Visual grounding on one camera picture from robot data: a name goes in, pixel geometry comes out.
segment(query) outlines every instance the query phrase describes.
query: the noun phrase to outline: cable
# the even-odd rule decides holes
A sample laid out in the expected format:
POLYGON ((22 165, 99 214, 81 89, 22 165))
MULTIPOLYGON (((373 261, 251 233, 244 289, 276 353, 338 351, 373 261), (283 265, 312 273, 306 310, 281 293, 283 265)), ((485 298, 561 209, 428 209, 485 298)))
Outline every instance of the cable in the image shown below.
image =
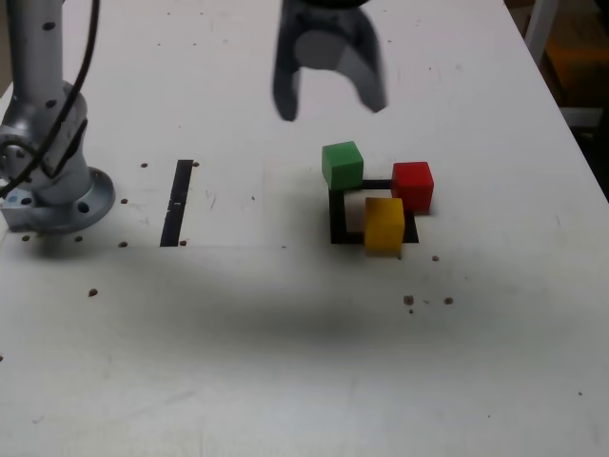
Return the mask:
POLYGON ((80 70, 78 71, 78 76, 76 76, 76 81, 74 81, 74 85, 70 90, 68 97, 66 98, 66 103, 59 111, 57 115, 57 119, 53 122, 53 125, 50 127, 49 133, 40 144, 38 150, 34 150, 29 145, 23 143, 20 140, 9 140, 2 144, 2 147, 5 146, 18 146, 27 150, 33 157, 31 162, 23 169, 21 173, 8 184, 6 184, 3 188, 0 189, 0 198, 6 198, 9 195, 9 192, 16 189, 18 186, 23 184, 29 175, 42 163, 45 155, 49 152, 50 147, 53 142, 57 138, 59 131, 61 130, 62 124, 66 122, 68 119, 69 112, 74 107, 76 103, 76 98, 80 93, 83 85, 85 84, 85 80, 87 79, 88 69, 91 65, 91 61, 93 59, 93 50, 95 49, 95 40, 97 39, 97 28, 99 26, 99 9, 100 9, 101 0, 92 0, 91 1, 91 16, 88 25, 88 38, 87 38, 87 47, 85 48, 85 56, 83 57, 83 63, 81 64, 80 70))

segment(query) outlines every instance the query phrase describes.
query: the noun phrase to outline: black tape line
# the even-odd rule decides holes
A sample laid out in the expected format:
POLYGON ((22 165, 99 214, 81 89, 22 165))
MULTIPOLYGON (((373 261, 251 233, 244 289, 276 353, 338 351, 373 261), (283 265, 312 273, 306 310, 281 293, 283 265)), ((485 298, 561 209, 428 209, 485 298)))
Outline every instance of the black tape line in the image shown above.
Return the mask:
POLYGON ((192 173, 192 160, 178 160, 173 177, 173 187, 169 196, 169 205, 161 235, 161 248, 178 246, 182 220, 187 205, 190 174, 192 173))

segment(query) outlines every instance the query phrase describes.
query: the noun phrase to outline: white table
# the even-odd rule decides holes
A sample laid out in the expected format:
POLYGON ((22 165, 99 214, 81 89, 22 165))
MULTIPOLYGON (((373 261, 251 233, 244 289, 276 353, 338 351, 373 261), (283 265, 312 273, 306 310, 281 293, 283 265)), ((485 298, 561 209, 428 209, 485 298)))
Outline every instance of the white table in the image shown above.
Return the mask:
POLYGON ((505 6, 371 2, 390 107, 309 71, 295 124, 279 8, 104 2, 86 154, 128 204, 82 243, 4 237, 0 455, 606 456, 609 208, 505 6), (328 242, 345 140, 367 177, 432 168, 401 262, 328 242), (187 246, 159 248, 179 159, 187 246))

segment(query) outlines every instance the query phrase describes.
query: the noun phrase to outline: yellow cube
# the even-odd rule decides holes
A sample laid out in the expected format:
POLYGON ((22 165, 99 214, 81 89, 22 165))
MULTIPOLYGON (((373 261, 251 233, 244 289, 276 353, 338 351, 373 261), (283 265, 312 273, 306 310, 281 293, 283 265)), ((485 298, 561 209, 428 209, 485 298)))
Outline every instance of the yellow cube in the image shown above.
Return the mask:
POLYGON ((404 231, 401 198, 365 199, 366 253, 400 257, 404 231))

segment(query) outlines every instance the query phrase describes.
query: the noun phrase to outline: black square outline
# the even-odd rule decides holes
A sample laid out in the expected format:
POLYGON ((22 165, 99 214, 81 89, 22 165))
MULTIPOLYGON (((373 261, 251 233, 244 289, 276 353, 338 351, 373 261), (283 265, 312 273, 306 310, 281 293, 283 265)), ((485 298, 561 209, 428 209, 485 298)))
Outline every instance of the black square outline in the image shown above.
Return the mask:
MULTIPOLYGON (((357 192, 360 190, 391 190, 390 179, 364 179, 362 185, 356 189, 347 190, 357 192)), ((363 245, 363 233, 346 231, 346 211, 344 209, 345 190, 328 190, 330 205, 330 242, 333 245, 363 245)), ((403 243, 419 243, 419 234, 415 216, 412 212, 404 215, 405 231, 403 243)))

